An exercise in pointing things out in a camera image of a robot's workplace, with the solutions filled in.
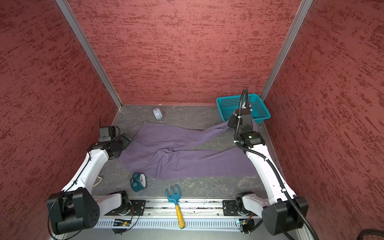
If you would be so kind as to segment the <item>purple trousers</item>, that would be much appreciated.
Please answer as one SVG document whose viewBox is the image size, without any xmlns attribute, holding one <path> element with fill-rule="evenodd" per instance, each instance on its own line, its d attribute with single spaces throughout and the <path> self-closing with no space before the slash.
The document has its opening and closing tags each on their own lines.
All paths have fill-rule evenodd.
<svg viewBox="0 0 384 240">
<path fill-rule="evenodd" d="M 256 176 L 256 168 L 238 147 L 197 149 L 227 130 L 226 122 L 205 130 L 144 122 L 119 159 L 129 170 L 160 180 Z"/>
</svg>

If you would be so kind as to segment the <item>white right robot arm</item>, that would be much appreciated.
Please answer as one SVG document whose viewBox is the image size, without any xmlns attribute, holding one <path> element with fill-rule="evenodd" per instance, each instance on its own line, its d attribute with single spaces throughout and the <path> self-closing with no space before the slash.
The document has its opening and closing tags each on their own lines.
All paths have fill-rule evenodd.
<svg viewBox="0 0 384 240">
<path fill-rule="evenodd" d="M 231 116 L 228 126 L 235 129 L 234 142 L 243 150 L 257 170 L 267 192 L 267 199 L 248 193 L 241 197 L 242 208 L 261 217 L 269 233 L 287 235 L 289 231 L 306 226 L 313 228 L 307 220 L 309 205 L 283 179 L 271 160 L 268 147 L 262 136 L 254 131 L 249 116 Z"/>
</svg>

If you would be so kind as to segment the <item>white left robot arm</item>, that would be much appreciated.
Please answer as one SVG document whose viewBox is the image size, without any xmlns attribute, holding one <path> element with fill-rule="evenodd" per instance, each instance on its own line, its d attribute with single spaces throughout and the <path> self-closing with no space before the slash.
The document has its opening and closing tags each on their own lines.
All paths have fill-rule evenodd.
<svg viewBox="0 0 384 240">
<path fill-rule="evenodd" d="M 127 134 L 121 134 L 112 141 L 90 146 L 84 162 L 70 182 L 59 193 L 49 196 L 48 227 L 55 235 L 93 228 L 100 217 L 111 211 L 122 216 L 132 214 L 132 203 L 126 191 L 99 198 L 92 196 L 95 181 L 105 163 L 118 158 L 131 141 Z"/>
</svg>

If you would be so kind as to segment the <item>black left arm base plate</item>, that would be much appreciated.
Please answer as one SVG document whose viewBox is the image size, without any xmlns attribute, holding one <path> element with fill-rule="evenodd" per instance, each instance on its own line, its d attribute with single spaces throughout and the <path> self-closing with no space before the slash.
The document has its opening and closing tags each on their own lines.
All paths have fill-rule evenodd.
<svg viewBox="0 0 384 240">
<path fill-rule="evenodd" d="M 142 216 L 146 208 L 146 200 L 130 200 L 128 206 L 119 207 L 106 214 L 106 216 Z"/>
</svg>

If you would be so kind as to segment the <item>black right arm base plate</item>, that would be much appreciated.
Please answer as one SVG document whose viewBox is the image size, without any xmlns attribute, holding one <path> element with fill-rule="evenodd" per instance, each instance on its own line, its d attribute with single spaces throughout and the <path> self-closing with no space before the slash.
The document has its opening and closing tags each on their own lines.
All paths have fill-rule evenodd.
<svg viewBox="0 0 384 240">
<path fill-rule="evenodd" d="M 226 217 L 250 217 L 252 214 L 260 217 L 264 210 L 261 204 L 249 200 L 244 202 L 242 198 L 223 200 L 222 205 L 224 216 Z"/>
</svg>

